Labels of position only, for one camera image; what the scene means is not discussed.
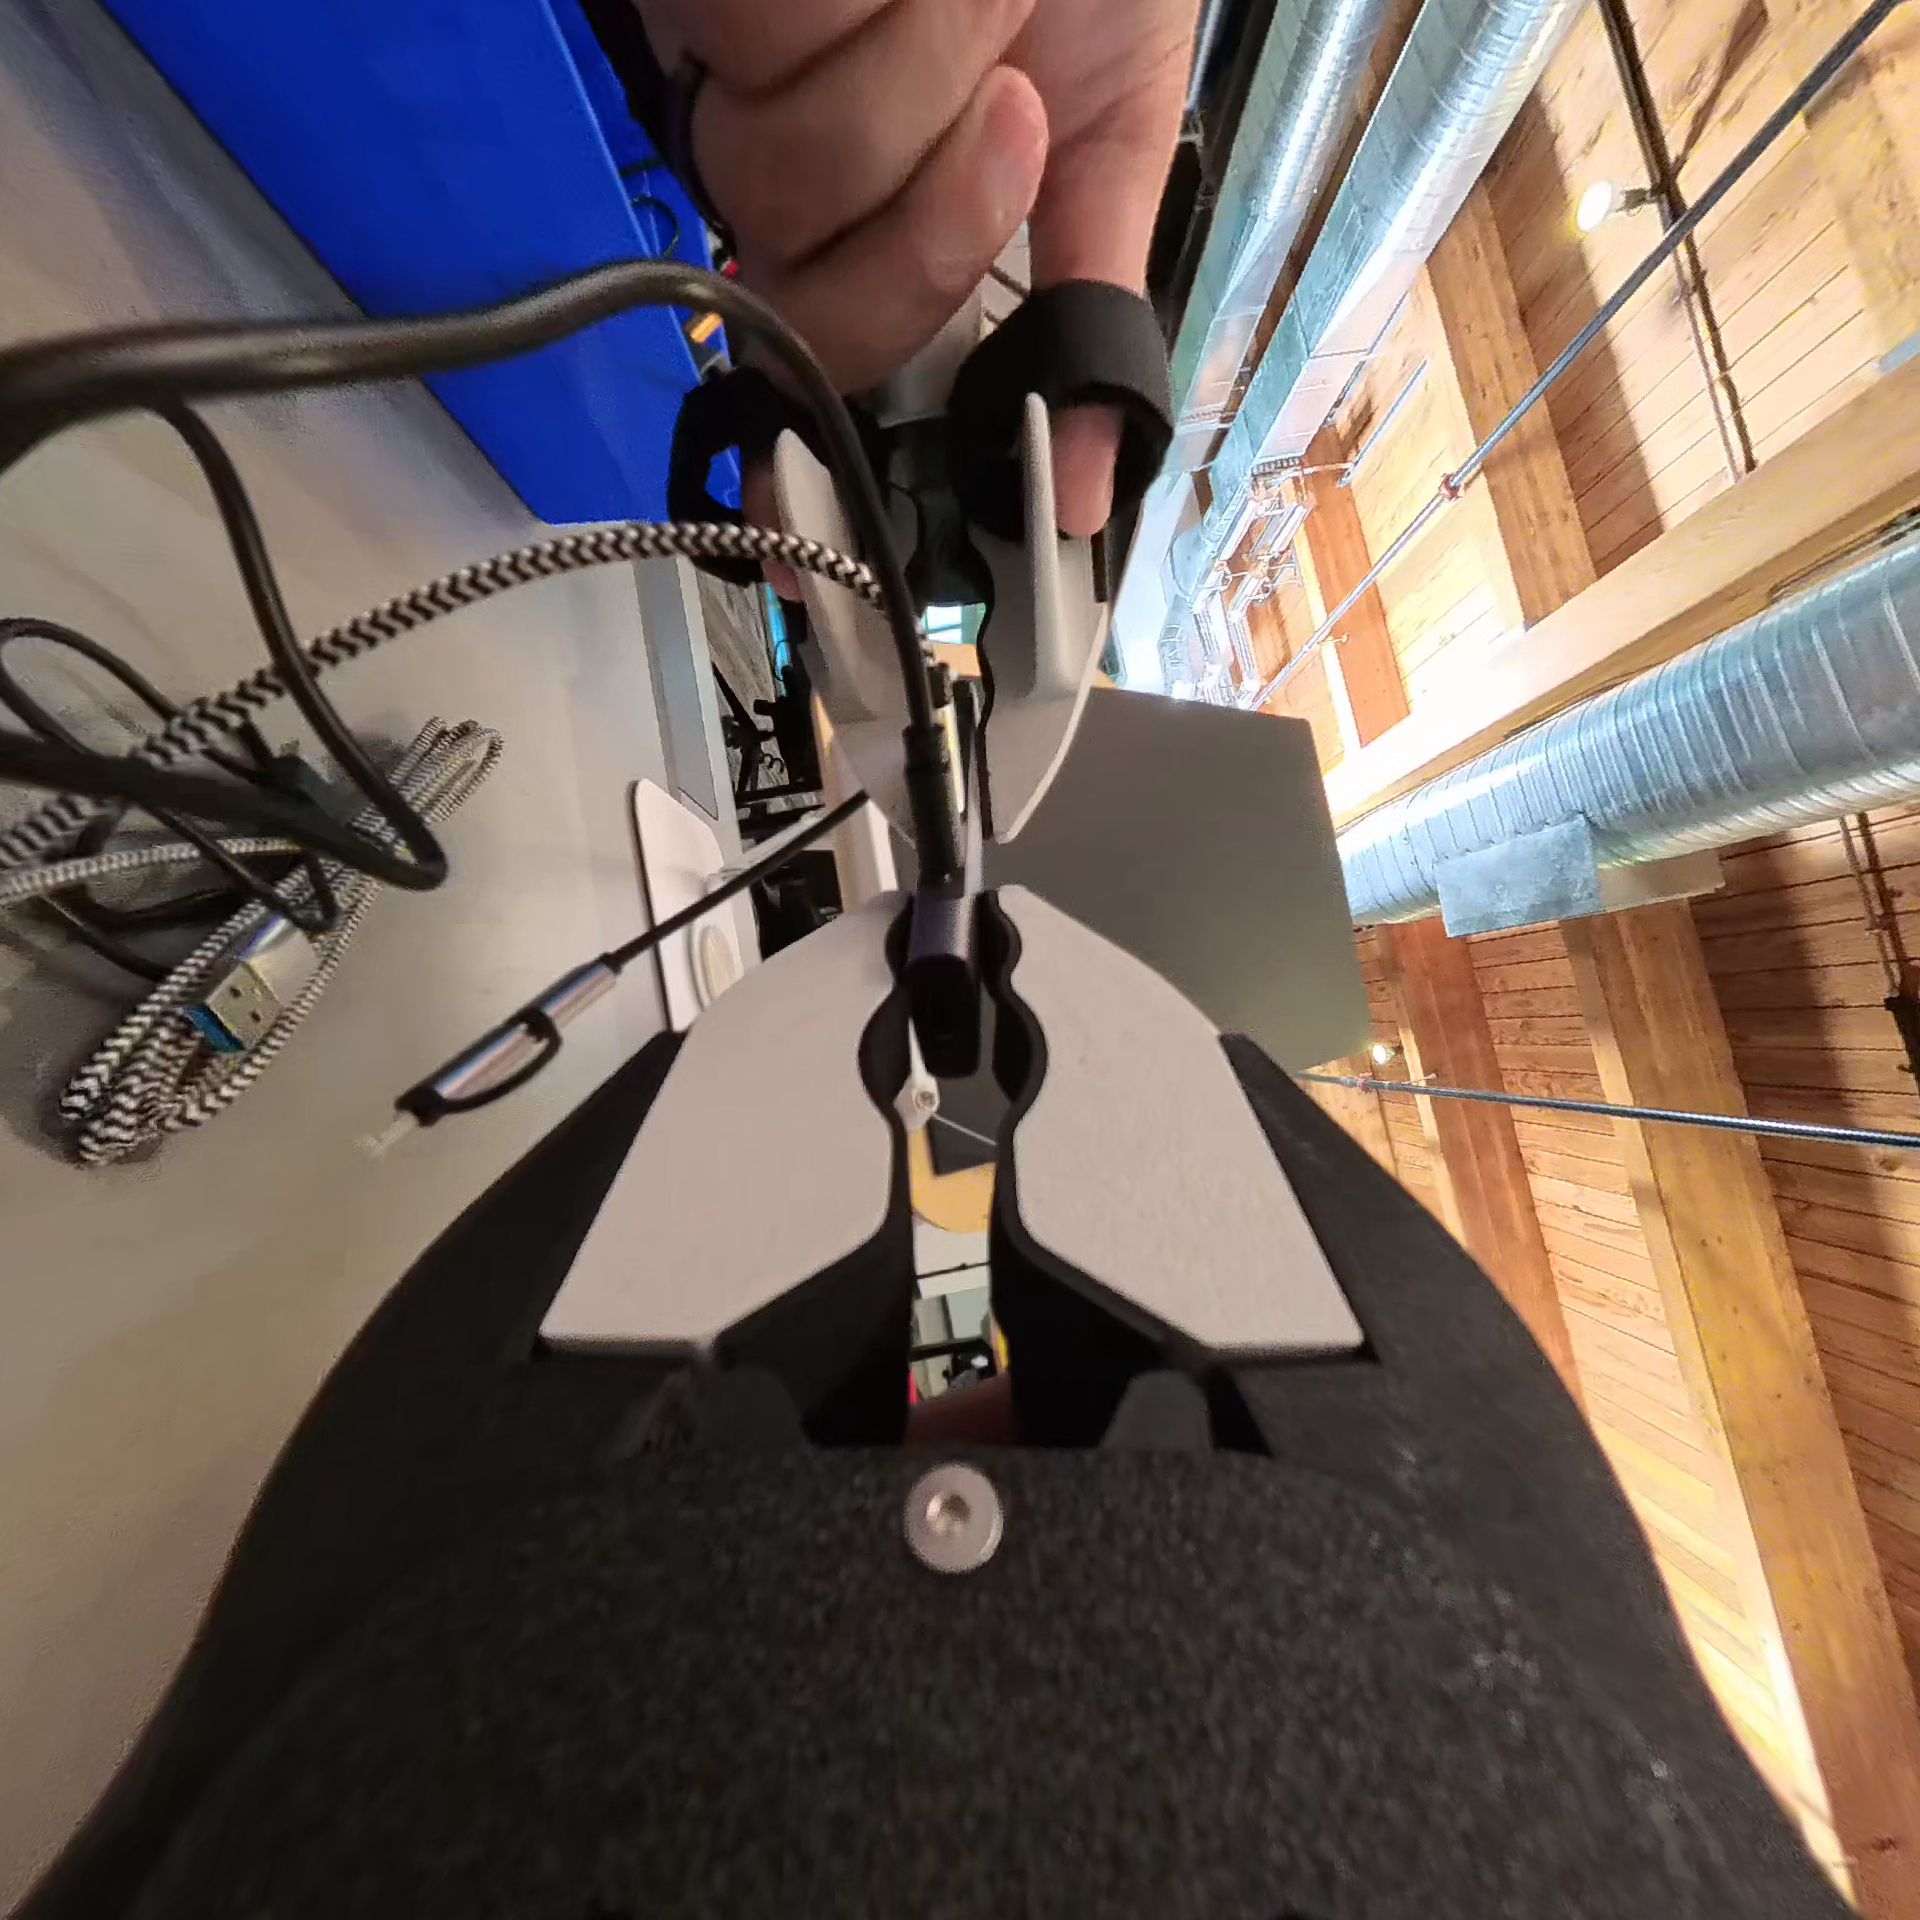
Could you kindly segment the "silver air duct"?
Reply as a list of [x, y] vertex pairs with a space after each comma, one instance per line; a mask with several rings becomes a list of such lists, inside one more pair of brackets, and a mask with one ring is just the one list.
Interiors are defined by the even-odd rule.
[[1689, 893], [1682, 865], [1914, 805], [1917, 537], [1566, 709], [1337, 838], [1358, 928], [1448, 937]]
[[1305, 453], [1579, 12], [1420, 5], [1344, 170], [1388, 5], [1276, 5], [1171, 349], [1166, 470]]

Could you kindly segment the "grey desk flap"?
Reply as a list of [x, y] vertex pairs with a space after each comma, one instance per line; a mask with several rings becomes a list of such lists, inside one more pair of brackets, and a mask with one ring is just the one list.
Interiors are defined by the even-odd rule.
[[663, 786], [728, 832], [738, 826], [738, 809], [700, 578], [680, 559], [637, 560], [634, 571]]

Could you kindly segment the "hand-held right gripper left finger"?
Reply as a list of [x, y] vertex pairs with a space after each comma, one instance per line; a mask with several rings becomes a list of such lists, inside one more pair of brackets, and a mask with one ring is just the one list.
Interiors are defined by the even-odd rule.
[[691, 1354], [898, 1218], [918, 1067], [882, 893], [701, 1013], [540, 1324], [576, 1354]]

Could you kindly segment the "blue plastic bin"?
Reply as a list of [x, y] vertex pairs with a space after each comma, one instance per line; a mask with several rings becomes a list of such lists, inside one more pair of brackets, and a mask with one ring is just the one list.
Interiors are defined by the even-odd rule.
[[[711, 243], [578, 2], [107, 2], [203, 131], [371, 319], [487, 307]], [[641, 308], [427, 389], [542, 522], [663, 521], [700, 367]]]

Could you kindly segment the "thin metal rod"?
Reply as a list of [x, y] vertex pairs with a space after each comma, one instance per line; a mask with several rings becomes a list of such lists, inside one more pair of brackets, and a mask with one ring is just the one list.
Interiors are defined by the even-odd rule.
[[1917, 1132], [1876, 1127], [1847, 1127], [1816, 1120], [1791, 1120], [1747, 1114], [1722, 1114], [1686, 1108], [1661, 1108], [1631, 1102], [1518, 1094], [1506, 1091], [1451, 1086], [1437, 1082], [1404, 1082], [1374, 1074], [1346, 1074], [1330, 1070], [1295, 1070], [1292, 1080], [1305, 1089], [1374, 1093], [1416, 1100], [1444, 1100], [1533, 1114], [1602, 1118], [1609, 1123], [1660, 1124], [1701, 1134], [1726, 1134], [1750, 1140], [1796, 1140], [1807, 1144], [1871, 1149], [1893, 1154], [1917, 1154]]

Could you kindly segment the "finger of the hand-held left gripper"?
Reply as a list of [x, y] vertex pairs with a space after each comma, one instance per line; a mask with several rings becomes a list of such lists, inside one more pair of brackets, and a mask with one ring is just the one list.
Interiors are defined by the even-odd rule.
[[1019, 408], [1014, 509], [1019, 528], [1012, 537], [972, 521], [972, 547], [991, 588], [975, 642], [990, 680], [978, 759], [983, 834], [998, 847], [1019, 836], [1057, 776], [1110, 627], [1102, 543], [1065, 539], [1057, 528], [1050, 412], [1038, 395]]
[[[791, 428], [782, 431], [774, 447], [771, 486], [782, 533], [853, 559], [855, 539], [834, 476]], [[911, 848], [902, 742], [905, 705], [891, 627], [861, 591], [820, 575], [805, 575], [802, 598], [807, 617], [802, 654], [834, 742], [893, 836]]]

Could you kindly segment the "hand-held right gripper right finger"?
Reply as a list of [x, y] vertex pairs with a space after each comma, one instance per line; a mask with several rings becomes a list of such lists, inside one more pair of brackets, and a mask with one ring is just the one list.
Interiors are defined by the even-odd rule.
[[1002, 1032], [1036, 1032], [995, 1200], [1019, 1253], [1128, 1327], [1230, 1364], [1322, 1361], [1364, 1332], [1235, 1079], [1160, 973], [1026, 886]]

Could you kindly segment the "person's left hand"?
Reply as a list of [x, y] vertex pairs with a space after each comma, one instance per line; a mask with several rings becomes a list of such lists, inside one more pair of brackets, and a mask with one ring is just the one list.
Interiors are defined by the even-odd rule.
[[1194, 2], [637, 5], [703, 81], [690, 156], [739, 276], [844, 395], [911, 363], [1019, 234], [1031, 295], [1144, 295]]

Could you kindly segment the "braided cable silver plug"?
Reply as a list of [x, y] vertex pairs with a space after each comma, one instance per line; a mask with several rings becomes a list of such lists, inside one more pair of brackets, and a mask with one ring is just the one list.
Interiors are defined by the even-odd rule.
[[299, 649], [269, 640], [269, 664], [225, 695], [174, 709], [83, 635], [11, 621], [4, 645], [62, 646], [110, 668], [160, 716], [130, 754], [71, 742], [11, 680], [4, 782], [49, 800], [4, 828], [4, 907], [62, 902], [93, 882], [198, 865], [233, 907], [81, 1063], [55, 1113], [78, 1167], [121, 1164], [228, 1113], [299, 1028], [377, 893], [427, 894], [447, 875], [434, 830], [491, 774], [502, 740], [475, 724], [432, 723], [390, 770], [350, 774], [354, 800], [299, 754], [268, 754], [257, 719], [297, 684], [371, 656], [427, 625], [505, 593], [599, 567], [685, 560], [777, 562], [879, 617], [882, 581], [845, 537], [825, 543], [751, 524], [619, 522], [519, 547], [393, 597]]

